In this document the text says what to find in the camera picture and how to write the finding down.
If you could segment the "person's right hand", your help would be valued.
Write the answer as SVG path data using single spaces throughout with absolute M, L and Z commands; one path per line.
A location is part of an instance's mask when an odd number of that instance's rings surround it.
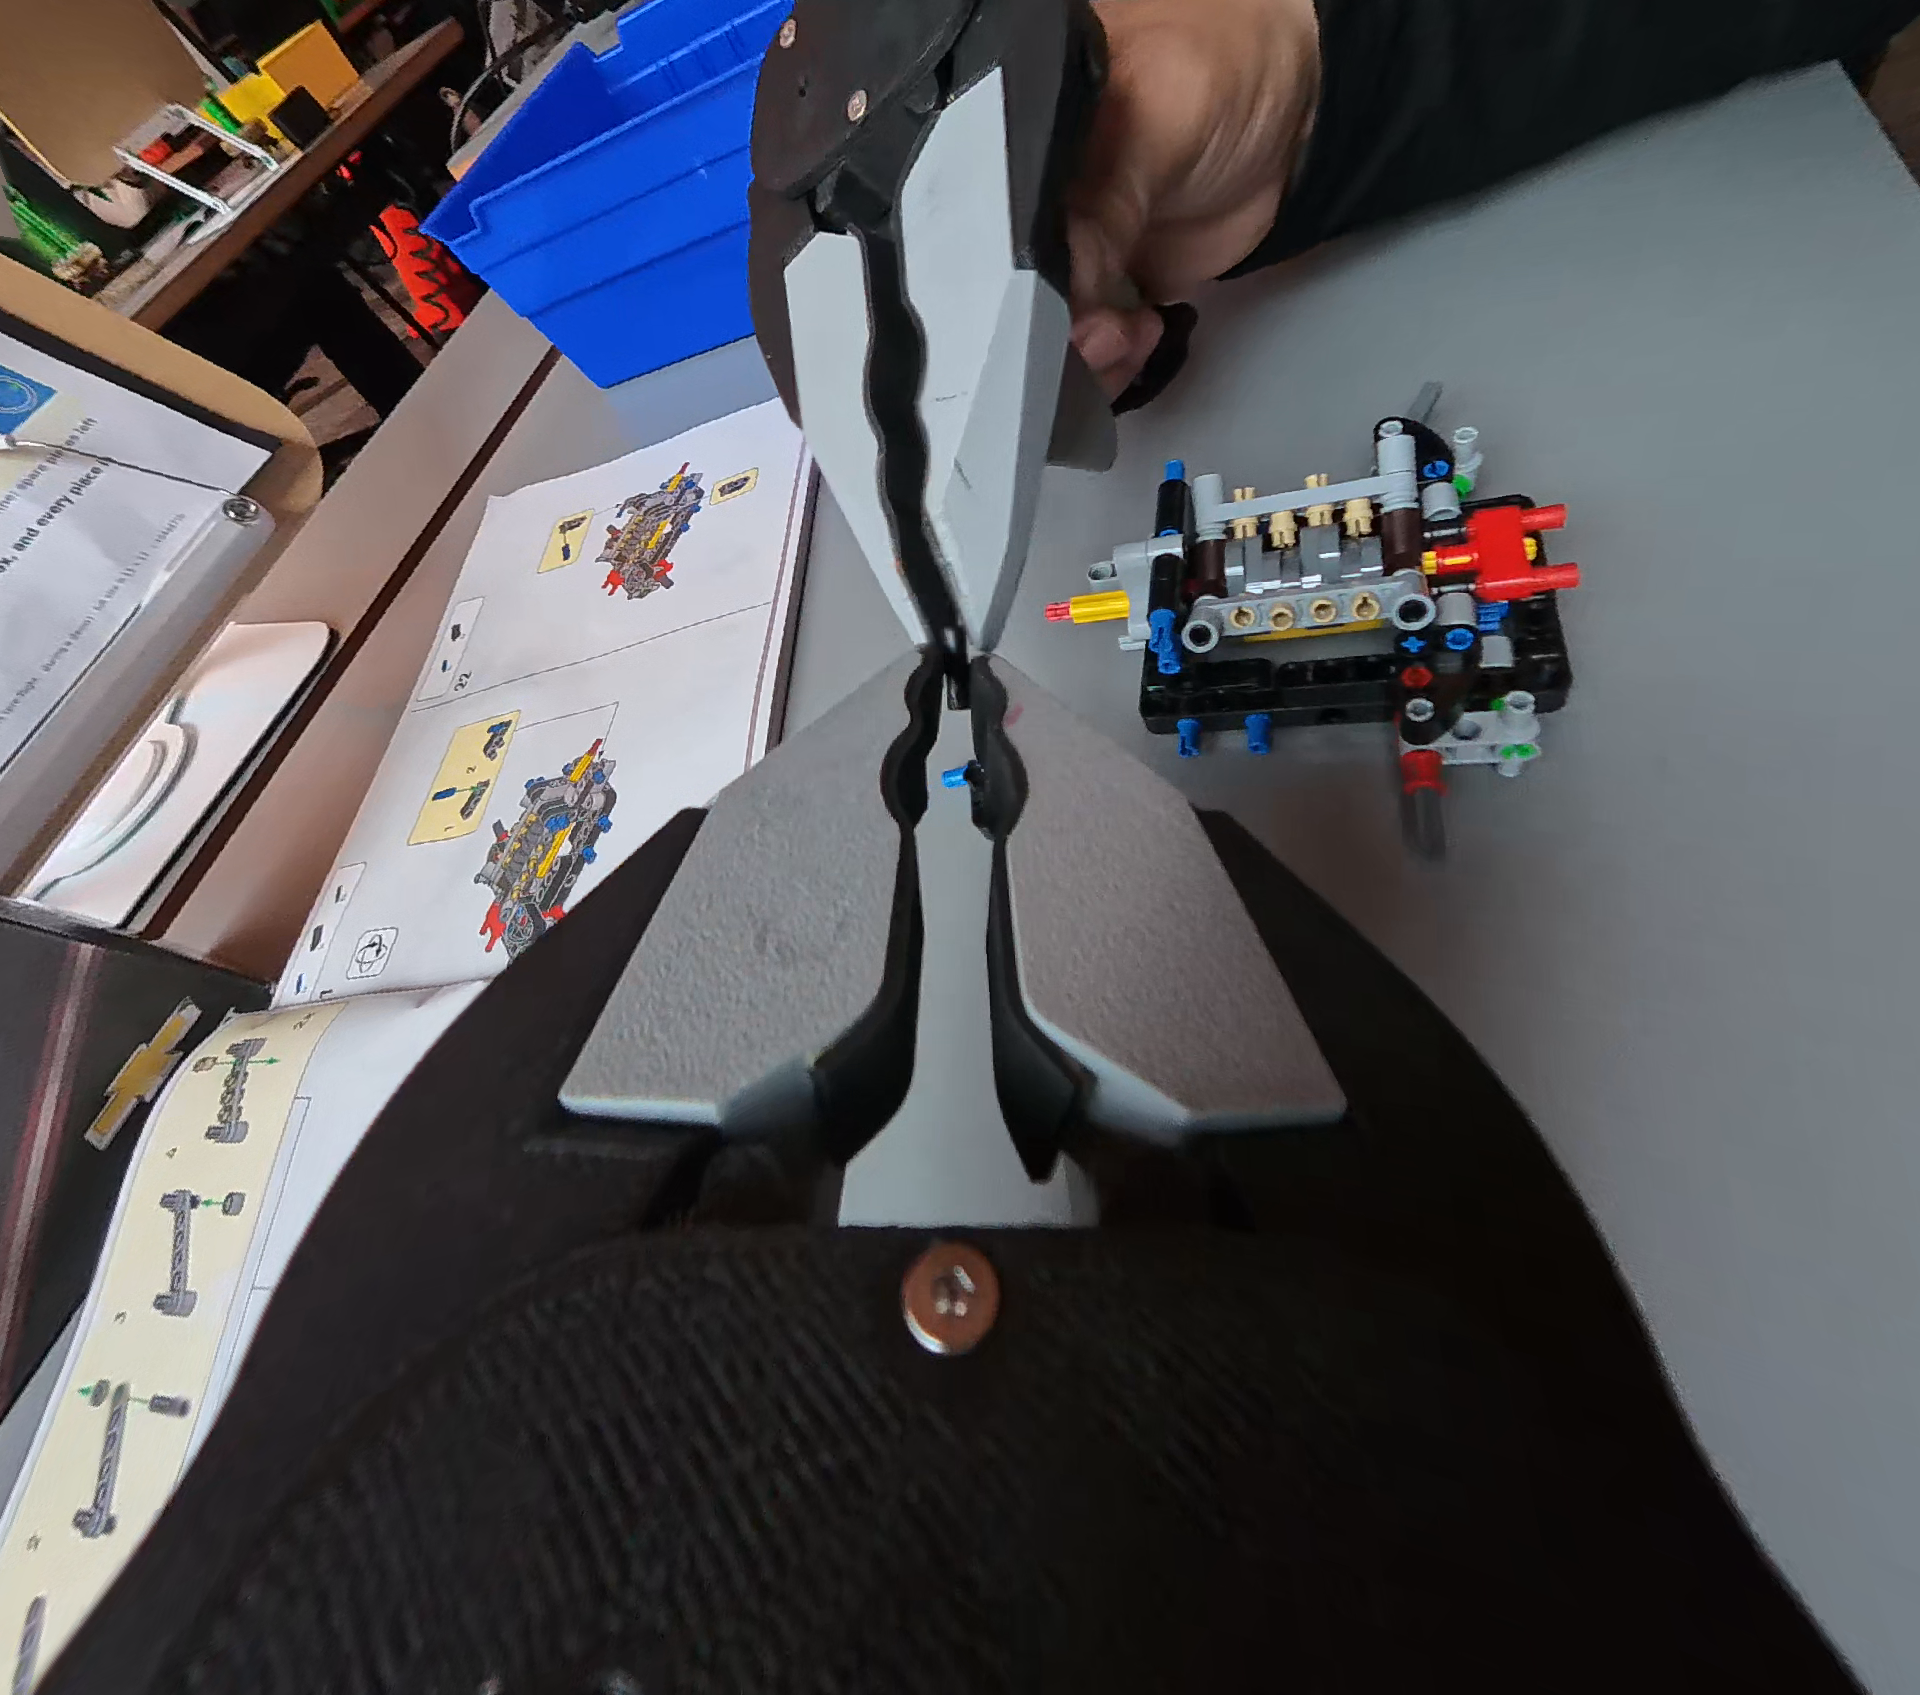
M 1096 0 L 1107 76 L 1067 194 L 1069 338 L 1101 390 L 1147 364 L 1161 310 L 1271 230 L 1310 140 L 1314 0 Z

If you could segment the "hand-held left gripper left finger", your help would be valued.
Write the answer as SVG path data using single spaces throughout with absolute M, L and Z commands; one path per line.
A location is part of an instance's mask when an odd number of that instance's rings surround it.
M 834 1163 L 913 1071 L 913 831 L 935 653 L 886 671 L 719 791 L 561 1085 L 586 1115 L 791 1139 Z

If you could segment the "paper sign in clear holder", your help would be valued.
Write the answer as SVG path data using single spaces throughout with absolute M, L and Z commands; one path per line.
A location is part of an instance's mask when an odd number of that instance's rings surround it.
M 3 314 L 3 853 L 172 665 L 274 524 L 282 442 Z

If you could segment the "yellow box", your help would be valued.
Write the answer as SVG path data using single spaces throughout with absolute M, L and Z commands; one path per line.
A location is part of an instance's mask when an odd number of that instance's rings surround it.
M 234 124 L 261 124 L 282 138 L 272 112 L 293 92 L 312 96 L 331 114 L 359 86 L 359 76 L 326 22 L 312 22 L 258 58 L 251 76 L 218 94 Z

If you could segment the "wooden side table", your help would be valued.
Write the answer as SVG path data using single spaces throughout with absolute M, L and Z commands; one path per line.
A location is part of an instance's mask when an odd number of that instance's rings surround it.
M 142 328 L 161 330 L 253 244 L 288 220 L 347 154 L 388 124 L 399 104 L 437 74 L 461 40 L 461 26 L 441 20 L 376 64 L 352 86 L 316 144 L 272 170 L 264 188 L 240 204 L 236 214 L 213 220 L 203 234 L 182 242 L 163 258 L 138 260 L 114 278 L 94 304 Z

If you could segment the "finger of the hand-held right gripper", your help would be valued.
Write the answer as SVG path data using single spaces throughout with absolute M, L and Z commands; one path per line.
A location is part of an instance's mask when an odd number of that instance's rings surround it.
M 905 230 L 821 230 L 781 286 L 797 420 L 830 494 L 907 641 L 961 649 L 963 619 L 938 542 L 952 410 L 907 290 Z
M 1016 260 L 1000 68 L 939 112 L 900 194 L 920 322 L 924 518 L 971 651 L 996 651 L 1046 466 L 1105 472 L 1112 406 L 1069 340 L 1060 290 Z

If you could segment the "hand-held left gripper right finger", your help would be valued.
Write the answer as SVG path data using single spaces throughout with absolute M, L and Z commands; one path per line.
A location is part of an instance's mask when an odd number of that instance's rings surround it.
M 1346 1095 L 1188 799 L 1031 677 L 971 661 L 993 1085 L 1046 1179 L 1090 1133 L 1177 1149 Z

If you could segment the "brown cardboard sheet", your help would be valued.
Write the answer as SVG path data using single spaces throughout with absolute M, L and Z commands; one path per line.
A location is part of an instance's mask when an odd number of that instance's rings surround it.
M 2 0 L 2 120 L 70 188 L 114 180 L 138 124 L 202 96 L 153 0 Z

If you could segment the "large blue plastic bin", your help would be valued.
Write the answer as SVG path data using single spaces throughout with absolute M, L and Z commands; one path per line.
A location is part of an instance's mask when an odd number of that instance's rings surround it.
M 747 338 L 756 78 L 793 0 L 643 0 L 426 220 L 601 388 Z

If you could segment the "lego instruction booklet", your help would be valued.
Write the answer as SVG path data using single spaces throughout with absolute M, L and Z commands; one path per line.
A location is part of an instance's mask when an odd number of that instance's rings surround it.
M 491 500 L 274 1009 L 138 1133 L 3 1511 L 31 1691 L 209 1437 L 347 1155 L 460 1011 L 767 747 L 810 500 L 761 404 Z

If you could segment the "lego engine assembly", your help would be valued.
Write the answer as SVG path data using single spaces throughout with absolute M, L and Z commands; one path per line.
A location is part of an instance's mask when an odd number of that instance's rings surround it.
M 1469 426 L 1433 424 L 1441 388 L 1369 432 L 1366 472 L 1258 492 L 1168 460 L 1141 540 L 1091 562 L 1046 617 L 1110 627 L 1137 657 L 1137 715 L 1184 759 L 1237 739 L 1380 727 L 1394 745 L 1401 833 L 1445 851 L 1448 783 L 1513 781 L 1568 705 L 1560 609 L 1579 587 L 1552 558 L 1564 504 L 1481 488 Z

